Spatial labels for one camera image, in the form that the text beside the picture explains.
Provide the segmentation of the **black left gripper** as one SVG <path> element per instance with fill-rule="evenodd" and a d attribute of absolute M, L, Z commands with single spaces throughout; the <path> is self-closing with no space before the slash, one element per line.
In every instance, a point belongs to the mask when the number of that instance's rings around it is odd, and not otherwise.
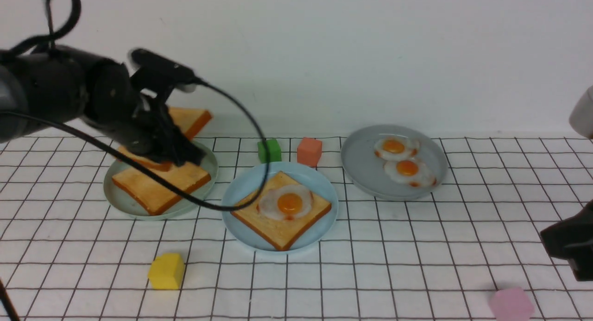
<path fill-rule="evenodd" d="M 176 126 L 166 101 L 154 93 L 137 91 L 125 65 L 117 62 L 82 62 L 88 102 L 81 119 L 136 156 L 157 163 L 200 165 L 203 150 L 194 146 Z"/>

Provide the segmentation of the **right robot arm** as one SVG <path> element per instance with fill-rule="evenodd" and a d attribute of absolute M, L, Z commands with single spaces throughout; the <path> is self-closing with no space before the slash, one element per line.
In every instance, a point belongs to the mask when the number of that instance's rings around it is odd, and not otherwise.
<path fill-rule="evenodd" d="M 574 106 L 569 124 L 578 135 L 593 138 L 593 88 L 589 87 Z M 593 280 L 593 201 L 576 215 L 540 232 L 551 258 L 568 261 L 576 281 Z"/>

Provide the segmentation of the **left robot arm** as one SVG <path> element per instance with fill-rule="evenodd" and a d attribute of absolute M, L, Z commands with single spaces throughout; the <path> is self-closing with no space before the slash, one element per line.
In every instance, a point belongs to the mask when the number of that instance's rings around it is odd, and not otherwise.
<path fill-rule="evenodd" d="M 192 69 L 146 49 L 131 51 L 136 72 L 107 57 L 57 46 L 1 61 L 1 141 L 81 119 L 156 164 L 201 164 L 205 152 L 176 126 L 166 101 L 191 92 Z"/>

